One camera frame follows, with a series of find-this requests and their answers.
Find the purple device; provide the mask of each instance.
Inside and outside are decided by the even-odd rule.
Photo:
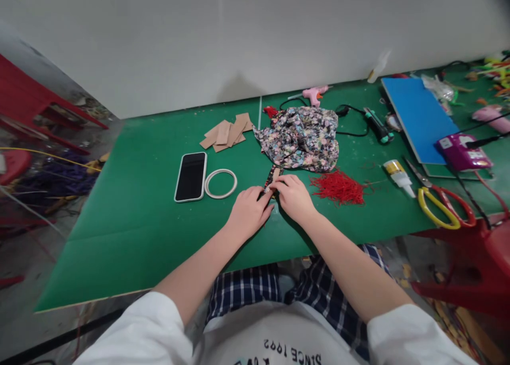
[[[481,148],[466,147],[466,143],[475,141],[472,135],[452,134],[439,139],[436,147],[455,171],[475,171],[494,166]]]

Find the black phone screen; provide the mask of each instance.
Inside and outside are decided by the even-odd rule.
[[[176,201],[200,198],[205,161],[206,154],[203,152],[185,155],[182,158],[179,182],[175,192]]]

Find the yellow wire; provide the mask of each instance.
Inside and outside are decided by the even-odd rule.
[[[82,167],[86,167],[86,168],[91,168],[93,170],[101,172],[101,170],[98,169],[98,168],[82,165],[81,163],[74,162],[74,161],[69,160],[69,159],[61,158],[61,157],[56,156],[56,155],[48,154],[47,152],[43,152],[43,151],[39,151],[39,150],[30,150],[30,149],[24,149],[24,148],[20,148],[20,147],[0,147],[0,150],[24,150],[24,151],[30,151],[30,152],[38,152],[39,154],[44,154],[44,155],[47,155],[47,156],[51,156],[52,158],[57,158],[57,159],[60,159],[60,160],[65,160],[66,162],[74,163],[74,164],[77,164],[78,166],[82,166]]]

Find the person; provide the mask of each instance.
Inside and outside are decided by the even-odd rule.
[[[385,272],[372,245],[356,246],[317,212],[297,176],[280,176],[260,196],[263,190],[242,191],[225,226],[129,306],[76,364],[476,364]],[[276,190],[320,253],[284,300],[276,264],[218,276],[265,224]],[[211,285],[207,324],[193,350],[184,326]]]

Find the scissors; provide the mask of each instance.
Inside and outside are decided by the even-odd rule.
[[[473,209],[467,204],[464,199],[462,199],[457,194],[454,194],[452,191],[449,191],[445,188],[438,187],[435,184],[432,184],[428,178],[421,175],[418,170],[411,164],[411,162],[404,158],[407,162],[407,165],[411,168],[413,173],[416,175],[418,180],[421,182],[421,184],[424,185],[424,187],[420,188],[418,190],[418,202],[420,203],[420,207],[423,210],[423,212],[429,217],[430,220],[432,220],[434,223],[436,223],[438,226],[446,228],[448,230],[458,230],[461,227],[474,227],[477,223],[477,219],[474,215]],[[438,200],[434,195],[430,193],[430,189],[433,189],[436,194],[439,195],[440,200]],[[439,220],[427,207],[427,204],[425,203],[425,197],[427,196],[452,222],[451,224],[446,224],[443,221]],[[465,222],[455,211],[452,204],[450,203],[450,200],[447,198],[447,195],[453,199],[455,199],[461,206],[464,208],[467,214],[467,222]]]

